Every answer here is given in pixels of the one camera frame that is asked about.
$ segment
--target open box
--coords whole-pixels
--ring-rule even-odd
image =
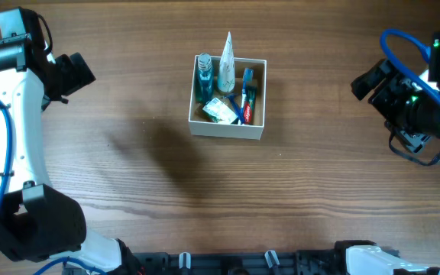
[[[254,104],[254,119],[252,125],[222,125],[215,122],[211,122],[202,110],[203,105],[196,102],[196,88],[198,82],[196,81],[196,70],[198,56],[195,56],[195,66],[192,74],[191,85],[191,99],[189,102],[189,130],[191,134],[224,137],[224,138],[250,138],[260,139],[264,130],[264,117],[266,111],[266,60],[253,60],[247,58],[234,58],[235,62],[235,87],[234,93],[238,96],[235,97],[235,101],[241,106],[241,93],[242,93],[242,77],[244,75],[244,69],[250,68],[254,71],[253,79],[249,83],[251,86],[257,87],[256,102]],[[213,86],[215,91],[213,97],[220,98],[221,94],[218,93],[217,77],[218,77],[218,65],[220,64],[220,57],[212,57],[213,65]],[[222,101],[233,111],[231,103],[228,99],[222,99]]]

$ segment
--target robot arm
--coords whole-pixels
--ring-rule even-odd
[[[13,261],[73,257],[105,272],[136,273],[139,263],[127,257],[131,252],[123,242],[87,228],[79,204],[52,188],[44,161],[41,112],[50,101],[66,103],[63,95],[95,77],[79,53],[53,58],[51,39],[45,47],[39,18],[44,21],[23,8],[0,13],[0,101],[9,113],[13,144],[11,176],[0,194],[4,199],[0,251]],[[0,112],[0,185],[6,133]],[[21,205],[26,212],[16,215]]]

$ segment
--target box of toiletries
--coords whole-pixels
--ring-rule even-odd
[[[207,93],[205,96],[208,98],[202,99],[202,84],[198,77],[199,57],[195,56],[192,74],[188,117],[191,134],[260,139],[264,130],[266,110],[267,61],[234,57],[235,83],[232,83],[234,88],[231,92],[223,92],[217,85],[221,57],[211,57],[213,93]],[[244,81],[246,69],[251,69],[251,81],[247,83]]]

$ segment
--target table top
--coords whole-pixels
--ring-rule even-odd
[[[134,252],[294,251],[369,239],[440,265],[440,164],[393,154],[383,117],[349,86],[383,58],[384,29],[428,44],[440,2],[23,6],[46,18],[55,56],[80,52],[97,79],[42,114],[52,184],[79,202],[89,227]],[[189,133],[193,58],[221,55],[229,31],[236,57],[267,60],[260,141]],[[413,46],[390,46],[425,69]],[[0,273],[42,265],[0,253]]]

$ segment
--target black cable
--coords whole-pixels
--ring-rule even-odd
[[[48,55],[49,53],[52,53],[52,47],[53,47],[52,34],[50,33],[49,25],[47,25],[47,22],[45,21],[44,17],[42,15],[38,15],[38,17],[44,23],[44,26],[47,29],[47,35],[49,36],[49,46],[47,47],[47,49],[44,50],[45,55]]]
[[[417,159],[417,158],[415,158],[415,157],[412,157],[412,156],[410,156],[410,155],[408,155],[408,154],[403,153],[402,151],[396,149],[396,148],[391,144],[391,141],[393,140],[394,137],[395,137],[395,131],[393,130],[393,131],[391,132],[390,139],[388,140],[388,147],[390,147],[390,150],[391,150],[392,152],[394,152],[395,154],[397,154],[397,155],[403,157],[404,159],[406,159],[406,160],[410,160],[410,161],[412,161],[413,163],[417,163],[417,164],[420,164],[420,165],[422,165],[422,166],[426,166],[426,167],[432,166],[432,165],[434,165],[434,164],[436,164],[436,163],[438,163],[438,162],[440,161],[440,152],[437,153],[437,154],[431,159],[431,161],[429,161],[428,163],[424,163],[424,162],[422,162],[421,160],[419,160],[419,159]]]

